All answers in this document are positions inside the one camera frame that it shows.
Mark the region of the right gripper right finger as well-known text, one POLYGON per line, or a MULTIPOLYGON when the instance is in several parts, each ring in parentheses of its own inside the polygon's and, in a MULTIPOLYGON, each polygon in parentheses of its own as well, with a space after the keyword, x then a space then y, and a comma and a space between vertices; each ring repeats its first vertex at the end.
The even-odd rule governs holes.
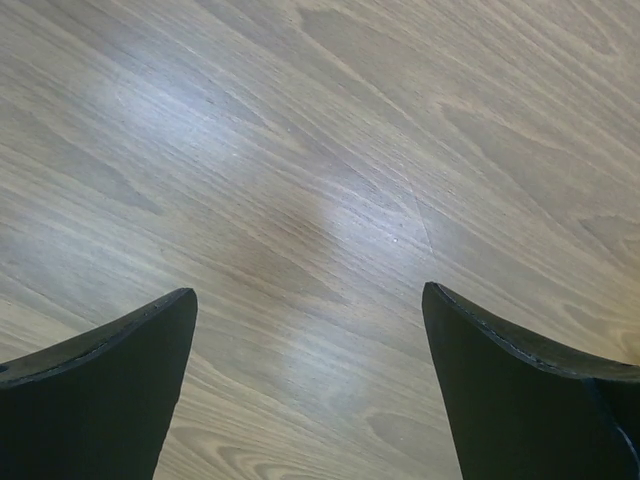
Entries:
POLYGON ((551 340, 435 282, 422 312, 463 478, 638 478, 638 366, 551 340))

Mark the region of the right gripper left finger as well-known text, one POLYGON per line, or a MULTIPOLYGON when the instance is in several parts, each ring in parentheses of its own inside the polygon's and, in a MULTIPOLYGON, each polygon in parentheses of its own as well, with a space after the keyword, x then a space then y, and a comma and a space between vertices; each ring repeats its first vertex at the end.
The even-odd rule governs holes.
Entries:
POLYGON ((4 479, 150 479, 196 325, 191 288, 1 365, 4 479))

